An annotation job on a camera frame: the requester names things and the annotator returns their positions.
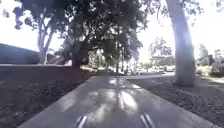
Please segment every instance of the tree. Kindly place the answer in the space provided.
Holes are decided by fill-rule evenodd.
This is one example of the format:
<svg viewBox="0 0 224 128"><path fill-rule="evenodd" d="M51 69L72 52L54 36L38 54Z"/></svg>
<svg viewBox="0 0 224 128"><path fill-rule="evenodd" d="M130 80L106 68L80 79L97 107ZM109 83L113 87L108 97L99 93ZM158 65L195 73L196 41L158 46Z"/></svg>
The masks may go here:
<svg viewBox="0 0 224 128"><path fill-rule="evenodd" d="M149 46L150 56L171 56L172 50L166 45L167 43L162 37L157 37Z"/></svg>
<svg viewBox="0 0 224 128"><path fill-rule="evenodd" d="M208 50L207 50L207 48L203 44L200 44L200 47L199 47L199 58L203 59L203 58L206 58L206 57L208 57Z"/></svg>
<svg viewBox="0 0 224 128"><path fill-rule="evenodd" d="M175 84L193 86L195 79L194 49L184 11L179 0L166 0L166 2L172 21L176 45Z"/></svg>
<svg viewBox="0 0 224 128"><path fill-rule="evenodd" d="M89 51L102 49L106 60L117 63L122 54L128 58L131 52L131 32L146 26L145 13L138 0L78 0L68 34L74 40L70 43L70 58L74 67L88 58Z"/></svg>
<svg viewBox="0 0 224 128"><path fill-rule="evenodd" d="M16 0L22 3L22 7L15 7L16 29L21 29L23 24L20 17L24 11L29 10L31 16L26 17L24 22L38 31L37 45L39 58L42 64L46 63L46 55L52 37L57 31L61 34L68 24L68 17L73 14L72 3L67 0Z"/></svg>

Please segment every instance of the foliage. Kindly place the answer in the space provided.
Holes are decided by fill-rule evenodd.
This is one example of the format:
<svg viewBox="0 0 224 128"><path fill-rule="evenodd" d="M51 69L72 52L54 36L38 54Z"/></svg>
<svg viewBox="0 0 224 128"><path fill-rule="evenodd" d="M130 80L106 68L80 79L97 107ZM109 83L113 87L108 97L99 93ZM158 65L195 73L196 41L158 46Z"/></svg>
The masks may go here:
<svg viewBox="0 0 224 128"><path fill-rule="evenodd" d="M149 46L150 56L170 56L172 50L166 46L166 41L162 37L158 37Z"/></svg>
<svg viewBox="0 0 224 128"><path fill-rule="evenodd" d="M16 29L21 29L23 23L38 30L38 48L40 51L40 61L45 63L53 34L57 31L65 32L68 24L68 16L73 14L72 3L66 0L16 0L22 3L21 7L15 7ZM29 11L31 16L24 15Z"/></svg>
<svg viewBox="0 0 224 128"><path fill-rule="evenodd" d="M199 47L199 59L204 59L206 57L208 57L208 50L207 50L207 48L203 44L200 44L200 47Z"/></svg>
<svg viewBox="0 0 224 128"><path fill-rule="evenodd" d="M6 18L10 17L9 12L6 9L3 10L2 15L3 17L6 17Z"/></svg>
<svg viewBox="0 0 224 128"><path fill-rule="evenodd" d="M145 13L138 0L76 1L76 14L69 25L71 54L77 66L89 51L103 50L106 61L129 60L141 43L136 30L146 26Z"/></svg>

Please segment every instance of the branch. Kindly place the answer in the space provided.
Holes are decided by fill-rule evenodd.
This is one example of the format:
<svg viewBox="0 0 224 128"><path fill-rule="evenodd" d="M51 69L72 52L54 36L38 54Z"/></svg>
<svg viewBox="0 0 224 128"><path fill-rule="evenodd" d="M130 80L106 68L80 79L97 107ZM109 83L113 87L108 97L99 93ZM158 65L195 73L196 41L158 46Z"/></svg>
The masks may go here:
<svg viewBox="0 0 224 128"><path fill-rule="evenodd" d="M41 23L44 25L44 29L46 28L46 25L45 25L45 23L44 23L44 17L43 17L43 19L40 17L40 21L41 21Z"/></svg>
<svg viewBox="0 0 224 128"><path fill-rule="evenodd" d="M160 12L160 8L161 8L161 2L160 1L158 1L158 2L159 2L159 7L158 7L158 10L157 10L156 19L157 19L158 23L160 24L160 26L163 27L163 25L159 21L159 12Z"/></svg>
<svg viewBox="0 0 224 128"><path fill-rule="evenodd" d="M49 37L48 37L48 40L47 40L47 43L46 43L46 46L44 47L44 52L46 53L49 46L50 46L50 43L51 43L51 40L52 40L52 37L53 37L53 34L54 34L54 28L52 28L50 34L49 34Z"/></svg>

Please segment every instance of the bush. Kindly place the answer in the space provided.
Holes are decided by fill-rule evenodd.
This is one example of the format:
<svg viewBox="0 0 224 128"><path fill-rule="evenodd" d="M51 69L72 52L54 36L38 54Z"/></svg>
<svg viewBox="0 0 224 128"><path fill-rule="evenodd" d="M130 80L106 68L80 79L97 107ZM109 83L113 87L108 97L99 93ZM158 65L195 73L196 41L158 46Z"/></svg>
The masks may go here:
<svg viewBox="0 0 224 128"><path fill-rule="evenodd" d="M196 66L196 74L201 76L208 76L211 73L211 66Z"/></svg>
<svg viewBox="0 0 224 128"><path fill-rule="evenodd" d="M202 71L201 71L201 70L197 70L197 71L196 71L196 74L198 74L198 75L201 76L201 75L202 75Z"/></svg>
<svg viewBox="0 0 224 128"><path fill-rule="evenodd" d="M222 76L224 76L224 64L213 63L210 76L213 76L213 77L222 77Z"/></svg>

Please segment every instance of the sidewalk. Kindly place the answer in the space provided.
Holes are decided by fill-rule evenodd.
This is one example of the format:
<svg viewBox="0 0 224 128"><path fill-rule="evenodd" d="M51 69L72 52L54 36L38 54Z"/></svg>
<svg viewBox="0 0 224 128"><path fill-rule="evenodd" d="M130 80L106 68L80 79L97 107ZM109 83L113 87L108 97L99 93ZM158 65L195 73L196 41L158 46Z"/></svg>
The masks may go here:
<svg viewBox="0 0 224 128"><path fill-rule="evenodd" d="M140 116L147 113L155 128L218 128L120 77L91 77L19 128L145 128Z"/></svg>

